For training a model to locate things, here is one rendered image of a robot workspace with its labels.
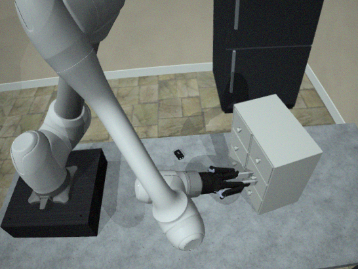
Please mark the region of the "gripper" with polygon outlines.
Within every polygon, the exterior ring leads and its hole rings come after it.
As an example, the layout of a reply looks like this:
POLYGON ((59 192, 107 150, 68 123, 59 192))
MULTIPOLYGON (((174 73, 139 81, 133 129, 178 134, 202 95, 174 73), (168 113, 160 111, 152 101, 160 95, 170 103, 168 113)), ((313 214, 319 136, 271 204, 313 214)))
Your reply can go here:
POLYGON ((244 180, 242 182, 226 182, 226 180, 234 178, 250 178, 253 175, 253 171, 240 173, 239 171, 235 172, 234 168, 214 167, 212 165, 209 167, 208 172, 200 172, 199 174, 203 183, 201 194, 215 193, 220 196, 220 199, 241 193, 244 187, 255 186, 258 182, 258 179, 244 180), (231 189, 224 191, 224 188, 231 189))

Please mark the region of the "black nine-volt battery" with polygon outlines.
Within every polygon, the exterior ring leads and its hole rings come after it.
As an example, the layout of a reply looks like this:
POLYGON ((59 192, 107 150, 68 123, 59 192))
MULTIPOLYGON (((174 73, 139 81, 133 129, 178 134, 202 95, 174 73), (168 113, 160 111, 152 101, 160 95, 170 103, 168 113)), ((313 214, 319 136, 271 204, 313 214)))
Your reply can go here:
POLYGON ((182 152, 180 150, 174 151, 174 154, 179 160, 184 158, 184 155, 182 154, 182 152))

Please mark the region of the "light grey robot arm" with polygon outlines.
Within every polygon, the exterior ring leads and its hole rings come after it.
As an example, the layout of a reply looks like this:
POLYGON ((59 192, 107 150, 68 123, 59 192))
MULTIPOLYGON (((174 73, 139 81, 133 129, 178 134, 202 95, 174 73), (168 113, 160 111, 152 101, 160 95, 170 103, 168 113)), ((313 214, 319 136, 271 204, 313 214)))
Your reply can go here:
POLYGON ((14 4, 33 46, 59 75, 57 97, 41 128, 22 133, 10 148, 15 169, 33 189, 29 204, 41 202, 39 210, 47 212, 51 203, 70 202, 79 168, 65 166, 91 122, 86 101, 136 175, 137 200, 153 205, 153 216, 169 242, 182 251, 198 247, 205 225, 191 197, 201 194, 200 174, 157 169, 96 55, 125 0, 15 0, 14 4))

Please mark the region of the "small grey chest of drawers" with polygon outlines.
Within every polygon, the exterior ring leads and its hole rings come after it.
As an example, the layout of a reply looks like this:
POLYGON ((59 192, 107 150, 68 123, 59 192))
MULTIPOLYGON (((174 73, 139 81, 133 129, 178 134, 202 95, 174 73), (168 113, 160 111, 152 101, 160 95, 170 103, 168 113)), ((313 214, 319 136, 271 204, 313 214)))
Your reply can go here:
MULTIPOLYGON (((233 105, 273 166, 258 215, 299 200, 323 151, 276 95, 233 105)), ((251 157, 251 156, 250 156, 251 157)), ((252 157, 251 157, 252 158, 252 157)))

